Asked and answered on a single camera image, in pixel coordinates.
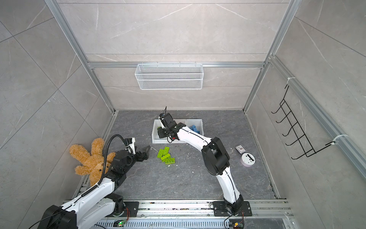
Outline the blue lego brick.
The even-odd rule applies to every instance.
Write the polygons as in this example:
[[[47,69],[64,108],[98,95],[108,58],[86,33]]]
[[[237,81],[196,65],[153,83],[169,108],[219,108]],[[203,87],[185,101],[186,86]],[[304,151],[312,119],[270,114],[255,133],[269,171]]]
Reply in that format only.
[[[197,127],[196,127],[195,125],[192,125],[192,126],[190,127],[190,129],[191,129],[192,131],[194,131],[194,132],[196,132],[196,133],[200,134],[200,131],[197,129]]]

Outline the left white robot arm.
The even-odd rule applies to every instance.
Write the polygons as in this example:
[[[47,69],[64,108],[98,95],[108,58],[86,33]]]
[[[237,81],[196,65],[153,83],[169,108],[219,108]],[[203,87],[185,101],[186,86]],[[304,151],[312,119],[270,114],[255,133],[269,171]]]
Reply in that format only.
[[[91,187],[61,206],[52,205],[36,222],[39,229],[89,229],[108,216],[121,216],[126,208],[123,196],[115,191],[136,162],[149,158],[150,146],[137,150],[135,138],[113,135],[108,143],[97,138],[91,152],[81,145],[70,147],[72,157],[81,162],[75,170],[89,175]]]

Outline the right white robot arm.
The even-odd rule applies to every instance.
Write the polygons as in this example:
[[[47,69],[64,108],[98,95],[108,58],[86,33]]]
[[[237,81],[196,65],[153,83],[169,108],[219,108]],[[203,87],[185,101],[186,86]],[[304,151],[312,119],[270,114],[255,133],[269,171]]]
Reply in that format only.
[[[230,156],[218,137],[208,138],[191,130],[183,123],[176,123],[170,113],[159,114],[161,127],[158,128],[160,138],[180,140],[198,149],[203,156],[207,171],[216,176],[224,196],[226,210],[231,215],[241,211],[244,199],[238,191],[230,171]]]

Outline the white left plastic bin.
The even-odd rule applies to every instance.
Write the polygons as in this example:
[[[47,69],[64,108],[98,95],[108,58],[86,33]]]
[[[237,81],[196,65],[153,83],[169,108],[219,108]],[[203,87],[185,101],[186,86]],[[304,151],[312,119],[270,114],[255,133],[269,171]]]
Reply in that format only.
[[[168,144],[167,138],[160,138],[158,135],[158,128],[161,127],[159,119],[155,119],[152,127],[152,143],[153,144]]]

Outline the white plastic bin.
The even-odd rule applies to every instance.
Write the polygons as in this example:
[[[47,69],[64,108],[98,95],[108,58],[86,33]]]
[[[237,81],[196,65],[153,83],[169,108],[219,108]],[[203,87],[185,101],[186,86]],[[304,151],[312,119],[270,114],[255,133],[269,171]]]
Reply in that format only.
[[[202,119],[186,119],[185,125],[189,128],[192,125],[195,125],[197,129],[200,131],[200,135],[204,135],[204,129],[203,129],[203,120]]]
[[[161,127],[159,119],[155,119],[152,127],[152,143],[153,144],[168,144],[167,138],[160,138],[158,135],[158,128]]]

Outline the white right plastic bin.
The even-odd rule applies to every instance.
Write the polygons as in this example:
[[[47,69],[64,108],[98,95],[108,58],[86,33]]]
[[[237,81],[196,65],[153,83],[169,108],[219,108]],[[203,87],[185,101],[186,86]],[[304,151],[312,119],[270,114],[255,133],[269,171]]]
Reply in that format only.
[[[189,128],[192,125],[195,125],[197,129],[200,131],[200,135],[204,135],[204,129],[203,129],[203,120],[202,119],[186,119],[185,125]]]

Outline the brown teddy bear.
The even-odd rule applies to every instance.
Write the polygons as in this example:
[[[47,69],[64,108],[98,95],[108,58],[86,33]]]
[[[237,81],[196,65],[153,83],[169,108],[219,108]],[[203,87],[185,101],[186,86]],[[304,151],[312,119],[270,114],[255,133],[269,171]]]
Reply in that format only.
[[[70,155],[78,160],[82,165],[75,168],[75,173],[81,176],[89,175],[90,185],[99,182],[102,176],[104,157],[104,140],[97,138],[93,140],[91,152],[89,153],[82,145],[74,144],[70,147]]]

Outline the small clear case clock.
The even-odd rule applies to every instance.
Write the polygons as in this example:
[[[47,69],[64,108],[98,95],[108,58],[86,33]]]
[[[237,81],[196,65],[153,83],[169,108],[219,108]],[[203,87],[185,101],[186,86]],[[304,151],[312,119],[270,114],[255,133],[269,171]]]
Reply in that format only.
[[[235,147],[236,150],[240,153],[240,154],[243,154],[246,152],[246,150],[244,149],[244,147],[242,145],[238,145]]]

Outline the round white tape roll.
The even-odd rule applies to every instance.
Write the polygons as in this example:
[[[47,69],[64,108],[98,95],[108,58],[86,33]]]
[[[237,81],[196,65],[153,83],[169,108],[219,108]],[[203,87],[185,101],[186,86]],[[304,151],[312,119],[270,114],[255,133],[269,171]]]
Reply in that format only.
[[[251,167],[255,164],[255,158],[250,153],[243,153],[241,155],[241,164],[245,167]]]

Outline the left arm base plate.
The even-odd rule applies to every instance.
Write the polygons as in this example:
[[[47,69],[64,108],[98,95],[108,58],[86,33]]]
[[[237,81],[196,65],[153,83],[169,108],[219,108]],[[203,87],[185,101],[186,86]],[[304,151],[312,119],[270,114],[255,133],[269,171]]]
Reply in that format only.
[[[138,201],[119,202],[115,204],[115,209],[112,213],[114,217],[137,217],[139,209]]]

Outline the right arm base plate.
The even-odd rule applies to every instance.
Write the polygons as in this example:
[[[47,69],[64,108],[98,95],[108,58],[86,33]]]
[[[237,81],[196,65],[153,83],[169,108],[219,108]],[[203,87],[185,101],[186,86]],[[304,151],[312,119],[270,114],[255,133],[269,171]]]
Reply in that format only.
[[[225,201],[214,201],[211,204],[211,209],[214,212],[215,217],[228,217],[243,215],[244,217],[252,216],[251,206],[248,201],[243,201],[242,203],[235,203],[231,205]]]

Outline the aluminium front rail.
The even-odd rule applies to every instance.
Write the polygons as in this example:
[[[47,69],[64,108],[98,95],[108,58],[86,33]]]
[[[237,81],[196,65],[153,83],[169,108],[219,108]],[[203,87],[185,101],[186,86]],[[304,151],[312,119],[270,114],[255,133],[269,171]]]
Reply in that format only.
[[[199,200],[125,200],[132,219],[223,219],[229,216],[224,203],[218,199]],[[245,200],[239,214],[232,219],[293,219],[294,215],[285,199]]]

